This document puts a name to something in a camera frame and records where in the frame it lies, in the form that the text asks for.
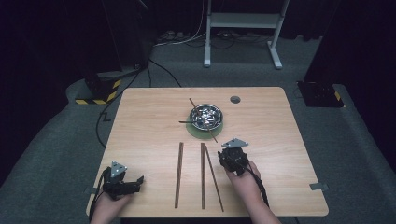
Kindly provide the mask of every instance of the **black cable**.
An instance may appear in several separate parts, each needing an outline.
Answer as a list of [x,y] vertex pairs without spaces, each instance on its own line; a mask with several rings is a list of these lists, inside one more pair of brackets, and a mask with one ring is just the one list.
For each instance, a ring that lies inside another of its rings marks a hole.
[[151,73],[149,71],[149,67],[148,67],[148,86],[151,88]]
[[235,162],[240,167],[242,167],[244,170],[248,171],[251,175],[253,175],[253,178],[256,181],[256,184],[259,186],[260,193],[262,194],[262,200],[265,202],[265,204],[267,204],[268,207],[270,207],[270,204],[268,203],[267,192],[265,191],[265,187],[262,184],[262,180],[256,174],[254,174],[254,172],[252,171],[253,169],[251,169],[250,164],[249,164],[249,167],[251,170],[248,169],[247,167],[243,166],[241,163],[237,162],[236,160],[234,160],[231,157],[228,157],[228,159]]
[[90,215],[88,216],[88,220],[89,220],[90,222],[91,222],[92,217],[93,217],[93,212],[95,211],[96,202],[97,202],[98,198],[100,197],[100,195],[102,195],[102,193],[103,193],[103,192],[102,192],[101,194],[99,194],[99,190],[100,190],[100,188],[101,188],[102,180],[103,180],[103,178],[104,178],[104,175],[105,175],[105,171],[102,172],[102,175],[101,175],[100,178],[99,178],[99,183],[98,183],[98,186],[96,187],[95,196],[93,197],[93,200],[92,200],[92,202],[91,202]]
[[175,80],[175,82],[177,83],[177,85],[178,85],[179,87],[181,87],[180,83],[177,81],[177,79],[175,78],[175,76],[174,76],[171,72],[169,72],[169,71],[168,71],[166,68],[164,68],[163,66],[161,66],[161,65],[159,65],[159,64],[157,64],[157,63],[155,63],[155,62],[152,61],[151,59],[148,59],[148,60],[149,60],[150,62],[154,63],[155,65],[161,67],[161,69],[165,70],[165,71]]
[[132,83],[133,83],[133,82],[136,80],[136,78],[139,76],[140,72],[141,72],[141,71],[139,71],[139,72],[135,75],[135,77],[132,79],[132,81],[127,85],[127,87],[125,87],[125,89],[123,89],[122,92],[120,92],[120,94],[118,94],[116,97],[114,97],[114,99],[112,99],[110,102],[108,102],[107,105],[106,105],[106,107],[105,107],[105,109],[103,109],[102,112],[100,112],[99,118],[98,118],[98,120],[96,121],[96,128],[95,128],[95,129],[96,129],[96,138],[98,139],[98,141],[99,141],[99,143],[102,145],[102,147],[106,147],[106,145],[102,142],[102,140],[100,139],[100,136],[99,136],[99,121],[100,121],[101,117],[102,117],[103,115],[106,115],[105,111],[113,104],[114,101],[116,101],[117,98],[119,98],[119,97],[123,94],[123,92],[124,92],[129,86],[132,85]]

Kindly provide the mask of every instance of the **bowl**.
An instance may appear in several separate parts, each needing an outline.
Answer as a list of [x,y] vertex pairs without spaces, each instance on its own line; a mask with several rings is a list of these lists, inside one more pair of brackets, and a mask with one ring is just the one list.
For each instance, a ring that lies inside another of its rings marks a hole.
[[212,131],[222,123],[222,113],[215,105],[198,105],[190,112],[190,121],[199,130]]

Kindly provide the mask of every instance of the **table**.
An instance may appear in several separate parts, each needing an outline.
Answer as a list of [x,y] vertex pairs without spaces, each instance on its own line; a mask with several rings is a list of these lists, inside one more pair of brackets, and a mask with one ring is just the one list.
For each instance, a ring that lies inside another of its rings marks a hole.
[[204,67],[209,67],[210,61],[210,29],[212,27],[225,28],[264,28],[274,29],[272,40],[267,41],[268,49],[274,61],[276,69],[282,69],[282,62],[276,51],[276,43],[282,29],[283,20],[285,20],[286,11],[290,0],[284,0],[282,9],[276,14],[258,14],[258,13],[221,13],[212,12],[212,0],[208,0],[206,13],[206,40],[204,52]]
[[[232,96],[241,101],[234,104]],[[196,105],[216,105],[223,113],[223,129],[213,139],[197,139],[186,130]],[[248,213],[219,164],[222,143],[233,138],[262,174],[269,204],[279,217],[321,217],[328,206],[306,152],[285,92],[278,87],[250,88],[133,88],[122,95],[98,175],[112,161],[128,167],[125,182],[143,175],[145,181],[120,217],[246,217]],[[178,209],[175,208],[179,143],[184,143]],[[208,147],[224,206],[206,161],[205,209],[201,207],[201,147]]]

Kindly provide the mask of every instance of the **metal stand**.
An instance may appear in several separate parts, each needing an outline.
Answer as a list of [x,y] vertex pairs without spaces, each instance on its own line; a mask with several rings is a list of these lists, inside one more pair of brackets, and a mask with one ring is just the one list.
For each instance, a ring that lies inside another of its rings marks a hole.
[[267,45],[274,61],[276,69],[282,68],[279,56],[276,52],[276,42],[279,38],[283,20],[285,19],[290,0],[285,0],[279,14],[246,14],[246,13],[212,13],[212,0],[208,0],[206,21],[206,42],[204,67],[210,67],[210,29],[212,27],[234,28],[270,28],[275,29],[273,40]]

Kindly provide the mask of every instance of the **wooden chopstick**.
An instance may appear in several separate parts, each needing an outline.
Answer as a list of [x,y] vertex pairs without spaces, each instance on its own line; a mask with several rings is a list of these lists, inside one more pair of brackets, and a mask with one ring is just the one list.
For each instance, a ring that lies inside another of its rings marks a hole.
[[207,161],[209,162],[210,171],[212,172],[213,180],[215,181],[216,191],[218,192],[218,197],[219,197],[221,211],[224,212],[224,207],[222,206],[222,202],[221,202],[218,182],[216,181],[216,178],[215,178],[215,172],[213,171],[212,162],[210,161],[209,152],[207,151],[207,146],[205,146],[205,151],[206,151]]
[[202,209],[205,209],[205,144],[201,143]]
[[178,196],[180,193],[180,178],[181,178],[181,164],[183,160],[183,146],[182,142],[178,145],[178,162],[177,162],[177,181],[176,181],[176,197],[175,197],[175,208],[178,208]]
[[[201,112],[199,112],[199,110],[198,110],[197,107],[195,106],[195,103],[192,101],[191,98],[189,98],[189,99],[190,99],[190,102],[191,102],[192,106],[194,106],[194,109],[195,109],[195,111],[197,112],[198,116],[201,116]],[[218,139],[216,139],[215,135],[212,133],[212,131],[210,131],[209,127],[207,127],[206,119],[204,119],[204,125],[205,125],[205,127],[207,128],[207,130],[209,131],[210,135],[212,135],[212,137],[213,137],[213,139],[215,140],[215,142],[217,143],[217,142],[218,142]]]

